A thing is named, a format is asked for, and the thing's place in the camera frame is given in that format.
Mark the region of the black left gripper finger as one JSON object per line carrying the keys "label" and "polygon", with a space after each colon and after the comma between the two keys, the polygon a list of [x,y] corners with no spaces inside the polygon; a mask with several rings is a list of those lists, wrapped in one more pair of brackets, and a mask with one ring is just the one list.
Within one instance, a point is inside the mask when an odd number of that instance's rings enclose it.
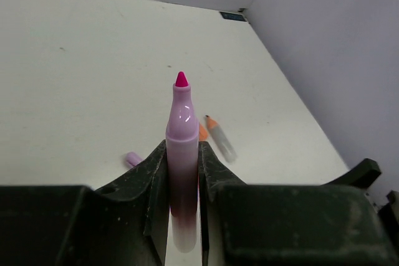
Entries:
{"label": "black left gripper finger", "polygon": [[166,145],[102,186],[2,186],[2,265],[163,265]]}

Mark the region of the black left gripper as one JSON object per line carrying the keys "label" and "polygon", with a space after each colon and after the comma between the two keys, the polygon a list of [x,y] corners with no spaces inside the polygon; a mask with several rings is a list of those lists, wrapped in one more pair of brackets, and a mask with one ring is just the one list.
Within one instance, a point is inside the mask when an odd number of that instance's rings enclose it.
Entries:
{"label": "black left gripper", "polygon": [[199,147],[203,265],[398,264],[398,192],[373,201],[375,160],[320,186],[255,185]]}

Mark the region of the purple highlighter cap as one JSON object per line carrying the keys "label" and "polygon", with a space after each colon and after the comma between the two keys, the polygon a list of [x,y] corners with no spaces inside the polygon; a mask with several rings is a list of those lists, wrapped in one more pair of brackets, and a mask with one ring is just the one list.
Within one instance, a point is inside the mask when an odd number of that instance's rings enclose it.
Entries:
{"label": "purple highlighter cap", "polygon": [[135,152],[129,152],[125,155],[125,162],[128,167],[134,168],[143,161]]}

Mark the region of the purple highlighter body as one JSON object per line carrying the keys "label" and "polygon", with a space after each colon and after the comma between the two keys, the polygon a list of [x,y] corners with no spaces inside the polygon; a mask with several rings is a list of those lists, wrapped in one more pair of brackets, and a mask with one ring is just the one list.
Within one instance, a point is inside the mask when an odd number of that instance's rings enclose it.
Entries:
{"label": "purple highlighter body", "polygon": [[191,99],[191,85],[179,72],[166,126],[166,158],[173,242],[182,253],[197,240],[199,121]]}

